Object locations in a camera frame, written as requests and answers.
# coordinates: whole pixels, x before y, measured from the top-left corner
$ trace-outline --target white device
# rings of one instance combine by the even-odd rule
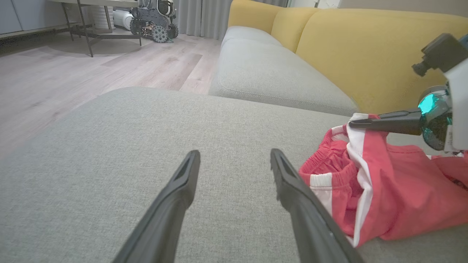
[[[444,73],[450,83],[452,99],[452,145],[468,150],[468,59]]]
[[[129,11],[119,9],[114,11],[114,25],[130,30],[130,21],[132,21],[132,18],[133,15]]]

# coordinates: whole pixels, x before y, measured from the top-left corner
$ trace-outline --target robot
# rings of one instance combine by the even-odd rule
[[[172,23],[176,17],[174,0],[157,0],[156,7],[153,7],[151,0],[139,0],[139,7],[132,8],[130,12],[133,16],[130,31],[134,35],[142,34],[158,43],[179,35],[178,27]]]
[[[425,90],[417,108],[351,121],[350,127],[421,135],[437,151],[460,155],[468,150],[468,35],[460,40],[442,34],[422,49],[423,61],[413,65],[423,77],[442,71],[448,82]]]

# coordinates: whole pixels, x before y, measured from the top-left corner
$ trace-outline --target metal table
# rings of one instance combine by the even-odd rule
[[[138,34],[138,35],[103,35],[103,34],[100,34],[100,33],[112,32],[109,11],[107,10],[107,6],[138,7],[138,2],[135,0],[49,0],[49,1],[58,2],[62,4],[63,12],[65,13],[65,18],[66,18],[66,24],[68,26],[68,30],[70,31],[70,37],[72,41],[74,41],[73,34],[78,35],[79,37],[85,36],[86,43],[88,44],[89,53],[91,57],[93,57],[93,51],[91,49],[91,46],[101,41],[102,39],[137,39],[138,38],[140,40],[140,46],[141,46],[141,34]],[[66,12],[65,4],[78,4],[78,9],[80,11],[80,18],[81,18],[81,23],[82,23],[81,27],[79,26],[70,27],[70,21],[68,20],[68,14]],[[100,32],[96,32],[94,30],[92,33],[89,32],[85,24],[83,11],[81,9],[84,6],[104,6],[104,10],[106,12],[106,18],[107,18],[107,25],[109,26],[109,30],[106,29]]]

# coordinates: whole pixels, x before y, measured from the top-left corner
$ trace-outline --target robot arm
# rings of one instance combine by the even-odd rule
[[[446,86],[423,92],[418,108],[379,115],[380,119],[351,121],[351,128],[420,135],[435,150],[468,150],[468,35],[460,41],[442,34],[422,49],[423,61],[413,65],[424,76],[440,69]]]

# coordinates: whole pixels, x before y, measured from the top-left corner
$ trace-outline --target gray curtain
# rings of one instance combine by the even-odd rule
[[[180,34],[199,37],[201,34],[203,0],[174,0],[176,19],[174,23]]]
[[[288,0],[254,0],[265,4],[275,5],[279,7],[286,7]]]
[[[232,0],[203,0],[201,37],[223,39]]]
[[[287,0],[256,0],[285,7]],[[175,24],[181,34],[223,39],[232,0],[174,0]]]

